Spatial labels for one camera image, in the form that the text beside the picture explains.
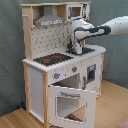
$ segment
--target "knob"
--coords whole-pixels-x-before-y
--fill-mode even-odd
[[[60,74],[58,74],[58,73],[55,73],[55,74],[54,74],[54,78],[55,78],[55,79],[58,79],[59,77],[60,77]]]
[[[73,72],[76,72],[76,71],[77,71],[77,67],[73,67],[73,68],[72,68],[72,71],[73,71]]]

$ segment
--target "oven door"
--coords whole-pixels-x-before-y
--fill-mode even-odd
[[[67,5],[67,21],[71,21],[76,18],[82,18],[82,7],[83,4]]]
[[[63,128],[94,128],[96,93],[53,86],[49,87],[50,124]]]

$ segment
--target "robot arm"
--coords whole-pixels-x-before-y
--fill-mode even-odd
[[[80,41],[95,36],[118,35],[128,33],[128,16],[118,17],[106,22],[105,24],[95,27],[82,19],[72,21],[71,43],[76,54],[82,53]]]

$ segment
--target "stovetop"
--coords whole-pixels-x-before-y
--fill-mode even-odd
[[[54,54],[50,54],[50,55],[43,56],[40,58],[36,58],[34,59],[34,62],[43,64],[45,66],[51,66],[53,64],[67,61],[70,59],[73,59],[73,57],[70,57],[70,56],[67,56],[61,53],[54,53]]]

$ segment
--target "wooden toy kitchen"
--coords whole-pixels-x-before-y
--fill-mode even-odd
[[[26,107],[46,128],[94,128],[105,49],[83,41],[81,55],[67,52],[72,20],[88,20],[90,4],[21,5]]]

